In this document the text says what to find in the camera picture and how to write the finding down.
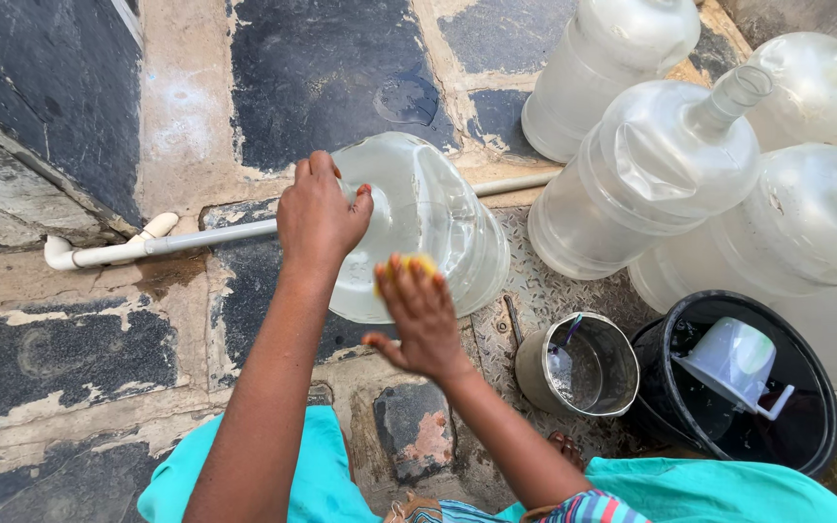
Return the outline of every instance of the foot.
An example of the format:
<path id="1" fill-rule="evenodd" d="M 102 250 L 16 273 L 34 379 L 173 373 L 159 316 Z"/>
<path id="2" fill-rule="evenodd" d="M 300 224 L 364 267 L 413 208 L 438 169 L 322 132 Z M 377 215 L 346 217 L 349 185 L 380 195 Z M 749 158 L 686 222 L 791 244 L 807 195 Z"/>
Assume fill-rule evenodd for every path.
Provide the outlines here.
<path id="1" fill-rule="evenodd" d="M 557 451 L 561 453 L 561 456 L 563 456 L 565 460 L 573 463 L 578 470 L 581 472 L 586 470 L 587 467 L 583 464 L 583 458 L 580 457 L 580 451 L 576 449 L 574 440 L 569 435 L 561 434 L 560 431 L 554 431 L 548 436 L 548 443 L 551 443 L 551 446 L 557 448 Z"/>

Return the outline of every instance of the water puddle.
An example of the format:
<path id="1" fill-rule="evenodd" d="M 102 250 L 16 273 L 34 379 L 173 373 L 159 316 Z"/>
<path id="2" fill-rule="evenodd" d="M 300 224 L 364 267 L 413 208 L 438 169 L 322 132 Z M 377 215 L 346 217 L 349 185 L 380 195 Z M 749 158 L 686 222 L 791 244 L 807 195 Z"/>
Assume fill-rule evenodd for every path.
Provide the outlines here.
<path id="1" fill-rule="evenodd" d="M 396 124 L 431 125 L 438 112 L 438 90 L 419 77 L 421 63 L 404 73 L 389 76 L 373 96 L 373 107 Z"/>

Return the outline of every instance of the turquoise garment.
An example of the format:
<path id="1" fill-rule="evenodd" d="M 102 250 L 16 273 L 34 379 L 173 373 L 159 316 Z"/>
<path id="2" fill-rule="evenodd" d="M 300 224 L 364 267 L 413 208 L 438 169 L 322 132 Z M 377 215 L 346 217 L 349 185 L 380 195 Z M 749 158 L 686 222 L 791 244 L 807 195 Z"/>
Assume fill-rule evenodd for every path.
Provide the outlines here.
<path id="1" fill-rule="evenodd" d="M 837 496 L 796 470 L 749 461 L 593 458 L 587 478 L 655 523 L 837 523 Z M 519 520 L 515 504 L 498 516 Z"/>
<path id="2" fill-rule="evenodd" d="M 187 434 L 151 476 L 138 499 L 149 523 L 182 519 L 192 487 L 212 447 L 221 416 Z M 837 523 L 837 497 L 819 483 L 780 465 L 744 461 L 593 458 L 593 485 L 622 499 L 655 523 L 797 521 Z M 493 517 L 469 505 L 442 501 L 448 520 L 515 523 L 526 512 L 515 504 Z M 348 456 L 331 407 L 308 407 L 289 494 L 288 521 L 378 523 L 351 482 Z"/>
<path id="3" fill-rule="evenodd" d="M 138 498 L 138 511 L 149 523 L 179 522 L 199 478 L 221 416 L 196 427 L 180 441 L 151 475 Z M 335 411 L 308 407 L 289 492 L 287 521 L 378 523 L 348 471 L 348 454 Z"/>

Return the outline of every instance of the person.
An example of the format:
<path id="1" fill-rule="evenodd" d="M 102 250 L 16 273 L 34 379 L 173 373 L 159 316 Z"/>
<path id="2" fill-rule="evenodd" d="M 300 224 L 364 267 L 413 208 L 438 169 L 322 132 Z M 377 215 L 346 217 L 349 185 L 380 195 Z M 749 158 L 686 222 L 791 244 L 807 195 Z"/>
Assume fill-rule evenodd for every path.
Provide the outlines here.
<path id="1" fill-rule="evenodd" d="M 491 516 L 410 493 L 385 518 L 372 514 L 338 418 L 306 407 L 334 282 L 373 210 L 370 187 L 351 205 L 340 176 L 325 152 L 296 165 L 276 213 L 284 257 L 269 312 L 224 414 L 184 437 L 139 497 L 149 522 L 837 521 L 834 495 L 779 465 L 594 458 L 585 474 L 569 437 L 542 437 L 473 367 L 444 277 L 395 254 L 391 274 L 378 265 L 374 276 L 401 341 L 368 332 L 363 342 L 441 388 L 519 503 Z"/>

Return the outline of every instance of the striped fabric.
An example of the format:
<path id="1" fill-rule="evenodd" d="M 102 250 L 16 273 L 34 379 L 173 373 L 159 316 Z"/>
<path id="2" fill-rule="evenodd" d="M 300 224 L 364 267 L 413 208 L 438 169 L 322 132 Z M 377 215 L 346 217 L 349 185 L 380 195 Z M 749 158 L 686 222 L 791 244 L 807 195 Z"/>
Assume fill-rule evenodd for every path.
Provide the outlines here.
<path id="1" fill-rule="evenodd" d="M 538 523 L 650 523 L 621 499 L 596 489 L 576 494 L 557 505 Z"/>

